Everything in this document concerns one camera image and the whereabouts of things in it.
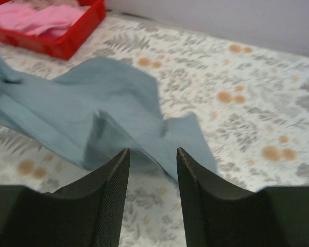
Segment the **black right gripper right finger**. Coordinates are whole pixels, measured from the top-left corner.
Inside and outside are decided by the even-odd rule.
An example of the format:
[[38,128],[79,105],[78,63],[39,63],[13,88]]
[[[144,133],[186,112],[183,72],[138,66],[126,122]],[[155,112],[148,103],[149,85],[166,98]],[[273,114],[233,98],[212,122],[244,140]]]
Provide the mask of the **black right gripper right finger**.
[[309,186],[238,187],[177,150],[187,246],[309,246]]

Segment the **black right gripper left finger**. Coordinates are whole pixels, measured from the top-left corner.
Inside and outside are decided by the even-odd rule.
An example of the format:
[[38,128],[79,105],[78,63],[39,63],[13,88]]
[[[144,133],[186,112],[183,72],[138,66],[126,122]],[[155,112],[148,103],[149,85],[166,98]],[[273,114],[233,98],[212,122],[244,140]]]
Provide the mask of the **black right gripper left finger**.
[[0,246],[118,246],[129,167],[125,148],[53,193],[0,185]]

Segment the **blue-grey t shirt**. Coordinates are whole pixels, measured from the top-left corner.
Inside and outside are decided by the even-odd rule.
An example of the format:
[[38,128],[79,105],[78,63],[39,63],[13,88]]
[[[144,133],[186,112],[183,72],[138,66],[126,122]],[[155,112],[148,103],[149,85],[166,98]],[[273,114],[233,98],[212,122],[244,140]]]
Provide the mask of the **blue-grey t shirt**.
[[156,79],[111,58],[86,60],[49,80],[13,70],[0,56],[0,125],[86,170],[128,148],[132,172],[162,170],[176,180],[183,148],[217,172],[196,115],[164,118]]

